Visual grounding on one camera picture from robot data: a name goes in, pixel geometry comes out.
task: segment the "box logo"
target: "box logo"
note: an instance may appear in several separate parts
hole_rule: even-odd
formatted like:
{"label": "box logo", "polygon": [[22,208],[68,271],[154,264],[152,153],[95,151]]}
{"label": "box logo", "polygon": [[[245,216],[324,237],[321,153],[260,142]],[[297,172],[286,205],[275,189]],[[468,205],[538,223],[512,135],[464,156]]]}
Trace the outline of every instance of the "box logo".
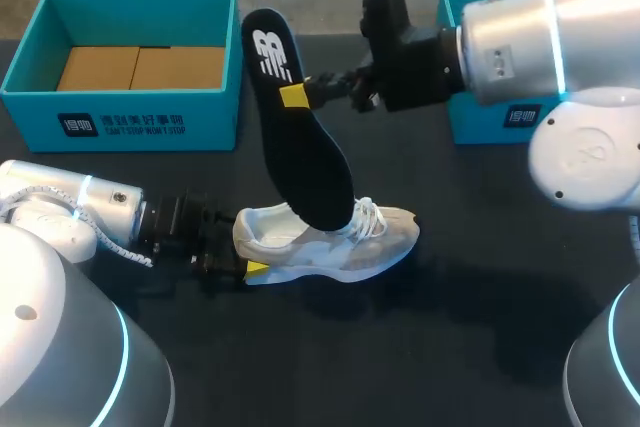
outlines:
{"label": "box logo", "polygon": [[516,104],[509,106],[503,127],[533,127],[540,115],[540,104]]}
{"label": "box logo", "polygon": [[89,114],[58,114],[58,120],[67,137],[97,137],[96,124]]}

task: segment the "cardboard box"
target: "cardboard box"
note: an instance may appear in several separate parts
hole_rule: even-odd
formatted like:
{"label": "cardboard box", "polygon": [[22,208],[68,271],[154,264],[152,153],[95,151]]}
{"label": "cardboard box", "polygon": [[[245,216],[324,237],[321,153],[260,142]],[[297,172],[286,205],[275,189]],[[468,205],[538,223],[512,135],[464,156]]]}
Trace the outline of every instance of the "cardboard box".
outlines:
{"label": "cardboard box", "polygon": [[[236,0],[40,0],[0,95],[32,152],[231,150],[239,28]],[[56,91],[72,48],[91,46],[217,47],[220,86]]]}
{"label": "cardboard box", "polygon": [[219,89],[224,55],[224,47],[142,48],[131,89]]}
{"label": "cardboard box", "polygon": [[74,47],[57,90],[129,90],[139,51],[138,47]]}
{"label": "cardboard box", "polygon": [[[478,0],[440,0],[440,26],[460,25],[462,10]],[[557,96],[481,106],[470,93],[454,95],[448,112],[456,144],[509,144],[531,140],[536,125],[555,108]]]}

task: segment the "black table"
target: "black table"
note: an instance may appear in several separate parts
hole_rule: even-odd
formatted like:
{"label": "black table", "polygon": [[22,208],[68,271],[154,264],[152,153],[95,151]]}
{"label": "black table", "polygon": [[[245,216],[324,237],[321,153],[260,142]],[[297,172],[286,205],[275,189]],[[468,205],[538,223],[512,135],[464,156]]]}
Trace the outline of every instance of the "black table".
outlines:
{"label": "black table", "polygon": [[[299,42],[309,72],[352,67],[365,50],[348,35]],[[16,45],[0,42],[0,73]],[[234,153],[33,155],[0,109],[0,161],[91,173],[150,198],[196,187],[230,212],[272,205],[281,199],[247,84]],[[569,425],[566,353],[637,274],[626,216],[554,207],[529,179],[526,146],[456,147],[444,106],[362,115],[336,102],[318,115],[358,196],[415,212],[421,239],[361,284],[305,278],[208,296],[185,279],[169,300],[135,298],[101,255],[107,293],[173,368],[175,425]]]}

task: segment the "white sneaker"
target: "white sneaker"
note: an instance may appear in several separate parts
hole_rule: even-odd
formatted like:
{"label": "white sneaker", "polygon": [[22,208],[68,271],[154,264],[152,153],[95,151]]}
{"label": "white sneaker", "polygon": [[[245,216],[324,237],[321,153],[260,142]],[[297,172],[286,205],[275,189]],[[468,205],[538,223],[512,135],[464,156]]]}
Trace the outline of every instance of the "white sneaker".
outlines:
{"label": "white sneaker", "polygon": [[420,228],[406,210],[378,207],[370,198],[356,201],[349,225],[322,232],[280,204],[243,209],[233,226],[241,258],[266,264],[267,273],[248,284],[287,282],[303,275],[325,275],[357,282],[387,270],[413,248]]}

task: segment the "cardboard insert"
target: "cardboard insert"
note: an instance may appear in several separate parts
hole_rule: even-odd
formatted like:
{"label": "cardboard insert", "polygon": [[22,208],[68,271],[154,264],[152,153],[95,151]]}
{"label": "cardboard insert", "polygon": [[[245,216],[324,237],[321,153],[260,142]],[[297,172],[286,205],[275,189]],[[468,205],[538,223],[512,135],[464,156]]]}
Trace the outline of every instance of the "cardboard insert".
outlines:
{"label": "cardboard insert", "polygon": [[74,47],[59,91],[219,89],[224,47]]}

